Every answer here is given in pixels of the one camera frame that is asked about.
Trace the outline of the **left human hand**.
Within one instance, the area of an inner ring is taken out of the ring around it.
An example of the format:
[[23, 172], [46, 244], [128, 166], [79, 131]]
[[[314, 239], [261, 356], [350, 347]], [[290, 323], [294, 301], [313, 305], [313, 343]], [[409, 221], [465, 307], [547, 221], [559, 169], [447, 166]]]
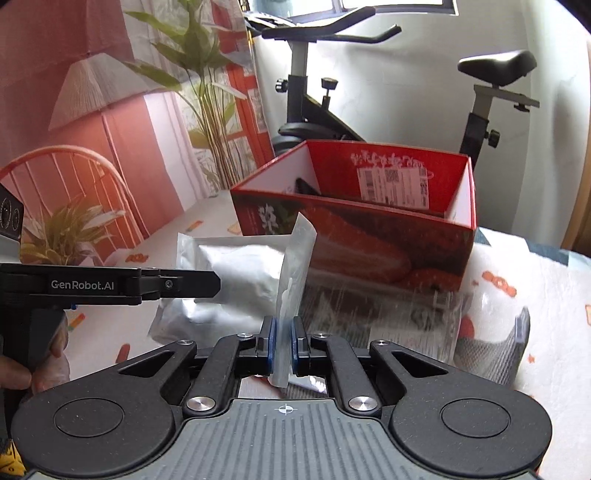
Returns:
[[2, 356], [1, 387], [9, 390], [30, 389], [33, 394], [37, 394], [66, 383], [70, 379], [70, 367], [64, 353], [67, 344], [67, 321], [63, 320], [51, 344], [49, 356], [34, 372]]

